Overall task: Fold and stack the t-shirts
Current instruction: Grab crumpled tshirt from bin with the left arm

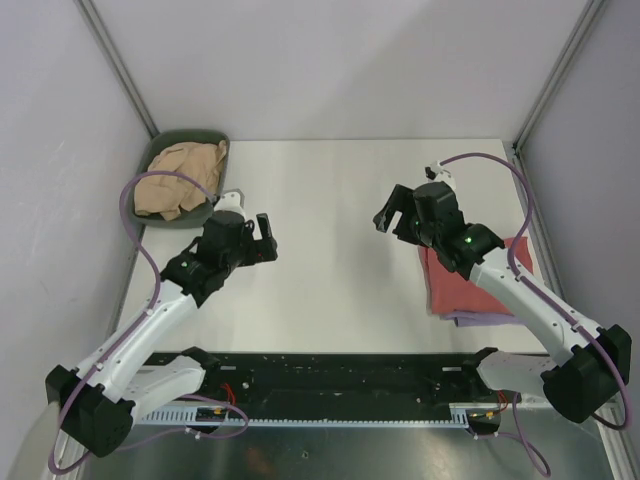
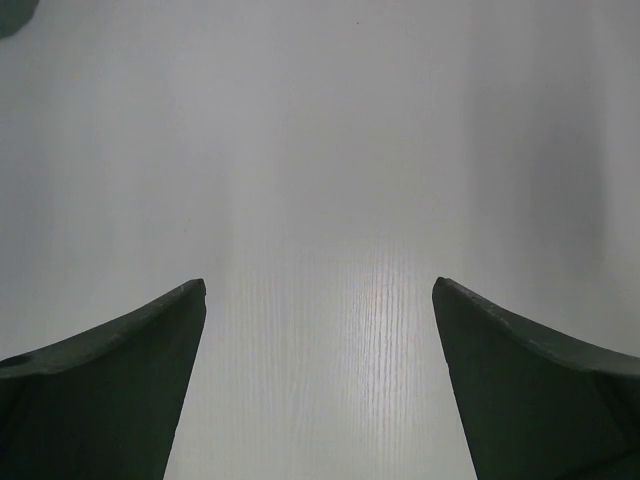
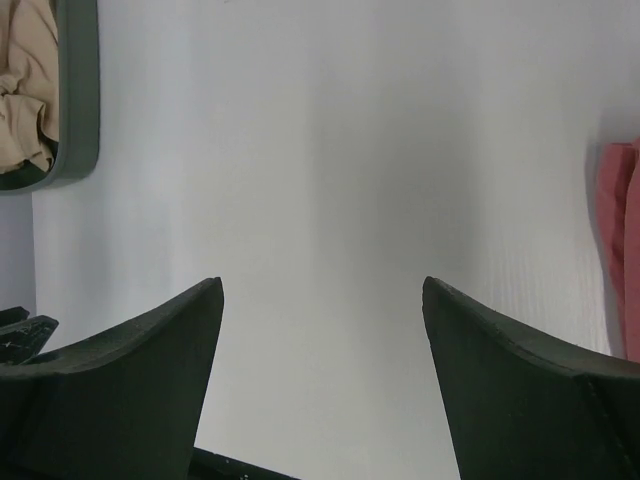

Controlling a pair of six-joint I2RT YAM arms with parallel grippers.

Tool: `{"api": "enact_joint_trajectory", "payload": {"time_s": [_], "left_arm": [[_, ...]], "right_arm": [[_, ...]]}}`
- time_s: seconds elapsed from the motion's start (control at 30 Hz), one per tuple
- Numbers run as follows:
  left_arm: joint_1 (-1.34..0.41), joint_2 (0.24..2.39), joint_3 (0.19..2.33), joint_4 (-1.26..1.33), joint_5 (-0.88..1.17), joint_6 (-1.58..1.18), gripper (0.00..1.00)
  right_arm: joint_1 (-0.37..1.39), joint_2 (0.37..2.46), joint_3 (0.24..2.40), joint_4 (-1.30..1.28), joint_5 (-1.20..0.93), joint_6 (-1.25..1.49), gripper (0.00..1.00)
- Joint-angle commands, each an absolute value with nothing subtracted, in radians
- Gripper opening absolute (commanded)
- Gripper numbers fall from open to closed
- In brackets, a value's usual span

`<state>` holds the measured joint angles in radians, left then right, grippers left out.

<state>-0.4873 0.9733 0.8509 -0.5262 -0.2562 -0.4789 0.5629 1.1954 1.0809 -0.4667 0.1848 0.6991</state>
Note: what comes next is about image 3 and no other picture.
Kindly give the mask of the beige t shirt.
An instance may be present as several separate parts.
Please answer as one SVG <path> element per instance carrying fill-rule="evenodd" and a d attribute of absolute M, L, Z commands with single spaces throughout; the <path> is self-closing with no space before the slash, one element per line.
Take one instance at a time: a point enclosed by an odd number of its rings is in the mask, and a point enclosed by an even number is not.
<path fill-rule="evenodd" d="M 47 172 L 60 140 L 58 27 L 50 1 L 1 3 L 1 172 Z"/>

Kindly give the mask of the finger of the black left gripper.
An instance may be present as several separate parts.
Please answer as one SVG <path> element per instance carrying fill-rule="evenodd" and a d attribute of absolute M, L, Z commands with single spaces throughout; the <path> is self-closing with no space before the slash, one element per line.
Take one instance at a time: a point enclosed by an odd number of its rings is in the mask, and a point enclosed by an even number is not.
<path fill-rule="evenodd" d="M 0 321 L 2 365 L 19 365 L 36 357 L 59 326 L 48 316 L 30 317 L 20 306 L 2 310 Z"/>

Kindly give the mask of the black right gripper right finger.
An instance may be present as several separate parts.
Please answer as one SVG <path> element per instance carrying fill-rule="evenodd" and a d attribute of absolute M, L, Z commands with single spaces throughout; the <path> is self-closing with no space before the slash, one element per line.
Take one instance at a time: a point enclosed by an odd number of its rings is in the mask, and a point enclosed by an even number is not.
<path fill-rule="evenodd" d="M 560 340 L 433 277 L 422 298 L 461 478 L 638 478 L 638 364 Z"/>

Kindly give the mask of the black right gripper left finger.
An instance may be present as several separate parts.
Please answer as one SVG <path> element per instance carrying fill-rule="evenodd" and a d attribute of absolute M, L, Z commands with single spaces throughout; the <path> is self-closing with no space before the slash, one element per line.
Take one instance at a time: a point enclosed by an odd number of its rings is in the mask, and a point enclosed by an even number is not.
<path fill-rule="evenodd" d="M 207 279 L 77 343 L 1 370 L 5 479 L 184 479 L 222 323 Z"/>

